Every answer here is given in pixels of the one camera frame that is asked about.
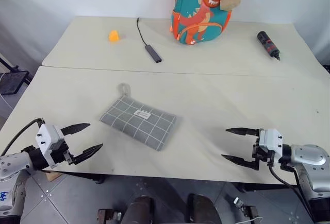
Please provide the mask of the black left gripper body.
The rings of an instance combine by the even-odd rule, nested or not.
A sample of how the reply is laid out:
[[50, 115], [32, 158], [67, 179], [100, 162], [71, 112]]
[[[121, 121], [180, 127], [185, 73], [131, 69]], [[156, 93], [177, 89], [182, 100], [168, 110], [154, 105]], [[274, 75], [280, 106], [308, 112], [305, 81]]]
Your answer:
[[69, 147], [65, 140], [60, 140], [53, 143], [51, 145], [51, 151], [51, 158], [56, 165], [64, 161], [66, 161], [69, 165], [73, 164], [73, 155], [70, 154]]

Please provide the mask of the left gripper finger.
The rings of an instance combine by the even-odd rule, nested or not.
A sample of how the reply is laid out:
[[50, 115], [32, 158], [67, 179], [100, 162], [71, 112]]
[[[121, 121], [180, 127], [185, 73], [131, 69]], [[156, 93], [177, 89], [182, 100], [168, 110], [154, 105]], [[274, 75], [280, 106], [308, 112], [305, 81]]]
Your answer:
[[86, 150], [84, 150], [82, 152], [82, 154], [74, 157], [74, 156], [71, 156], [71, 159], [72, 159], [72, 162], [73, 164], [77, 165], [87, 159], [89, 159], [90, 157], [92, 157], [95, 153], [97, 153], [101, 148], [102, 148], [103, 144], [98, 144], [98, 145], [95, 145], [95, 146], [92, 146]]
[[74, 124], [61, 129], [63, 135], [75, 134], [89, 127], [89, 123]]

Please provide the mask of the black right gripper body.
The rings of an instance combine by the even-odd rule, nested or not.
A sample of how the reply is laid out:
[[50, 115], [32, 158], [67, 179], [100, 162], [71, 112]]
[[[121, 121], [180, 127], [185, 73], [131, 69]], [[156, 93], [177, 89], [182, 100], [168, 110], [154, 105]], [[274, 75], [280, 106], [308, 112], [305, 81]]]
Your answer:
[[253, 145], [252, 158], [255, 159], [254, 170], [259, 170], [260, 161], [266, 162], [268, 167], [274, 166], [275, 152], [273, 150], [269, 150], [268, 148], [262, 147], [259, 144], [259, 141], [256, 141], [255, 145]]

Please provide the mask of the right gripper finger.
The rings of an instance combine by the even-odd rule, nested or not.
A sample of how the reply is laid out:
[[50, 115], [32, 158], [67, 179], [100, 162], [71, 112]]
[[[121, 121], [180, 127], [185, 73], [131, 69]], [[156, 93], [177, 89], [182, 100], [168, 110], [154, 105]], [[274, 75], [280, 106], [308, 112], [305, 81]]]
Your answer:
[[230, 155], [224, 155], [222, 154], [222, 157], [233, 162], [236, 165], [243, 166], [246, 168], [251, 168], [253, 170], [259, 170], [259, 162], [257, 161], [246, 161], [243, 158], [236, 157], [236, 156], [230, 156]]
[[243, 127], [239, 127], [239, 128], [229, 128], [226, 129], [225, 131], [233, 133], [233, 134], [237, 134], [237, 135], [252, 135], [252, 136], [256, 136], [256, 144], [259, 144], [259, 137], [260, 137], [260, 130], [259, 129], [250, 129], [250, 128], [243, 128]]

